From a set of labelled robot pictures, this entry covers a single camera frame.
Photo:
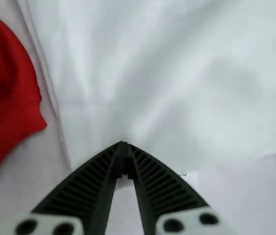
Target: red cloth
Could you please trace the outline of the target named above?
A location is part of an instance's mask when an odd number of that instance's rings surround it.
[[[0,163],[20,141],[45,129],[40,102],[30,58],[14,33],[0,21]]]

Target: black ribbed plastic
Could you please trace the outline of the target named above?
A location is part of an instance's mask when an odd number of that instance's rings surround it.
[[[160,215],[207,206],[183,179],[163,163],[133,145],[128,147],[128,162],[134,180],[145,235],[155,234]]]
[[[85,234],[104,234],[116,183],[113,166],[117,143],[83,164],[32,212],[75,216]]]
[[[207,206],[171,169],[141,149],[119,142],[75,170],[32,212],[75,216],[86,235],[103,235],[115,184],[122,175],[134,180],[146,235],[155,234],[162,214]]]

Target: white sheet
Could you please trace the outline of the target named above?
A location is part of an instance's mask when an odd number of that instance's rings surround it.
[[[276,153],[276,0],[19,0],[73,168],[128,141],[175,171]]]
[[[35,47],[15,0],[0,0],[0,19],[25,46],[36,70],[42,95],[41,110],[48,126],[12,151],[0,166],[0,221],[18,212],[31,211],[70,172],[59,141]]]
[[[45,131],[24,141],[0,168],[2,220],[16,212],[30,211],[69,170],[58,141],[57,119],[48,99],[35,48],[14,0],[0,0],[0,19],[12,28],[30,54],[43,97],[42,112],[48,122]],[[198,192],[241,234],[276,235],[276,155],[259,161],[250,159],[245,164],[198,169],[188,176]],[[141,234],[132,193],[130,187],[115,193],[108,235]]]

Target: screw hole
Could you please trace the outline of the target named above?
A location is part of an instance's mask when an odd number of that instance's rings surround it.
[[[73,225],[71,225],[70,223],[62,223],[54,229],[53,235],[72,235],[73,232]]]
[[[28,219],[17,226],[15,233],[17,235],[29,235],[36,229],[36,227],[37,221],[34,219]]]
[[[215,215],[206,213],[200,216],[200,222],[202,224],[217,224],[218,219]]]
[[[164,223],[164,230],[167,232],[179,232],[183,229],[183,224],[176,219],[168,219]]]

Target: white cloth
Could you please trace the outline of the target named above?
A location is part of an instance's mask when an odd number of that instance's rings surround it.
[[[178,172],[276,153],[276,0],[18,0],[73,168],[123,140]]]
[[[49,101],[39,59],[15,0],[0,0],[0,19],[16,34],[35,67],[42,95],[41,111],[48,126],[14,149],[0,166],[0,222],[30,212],[69,173],[59,140],[57,118]]]

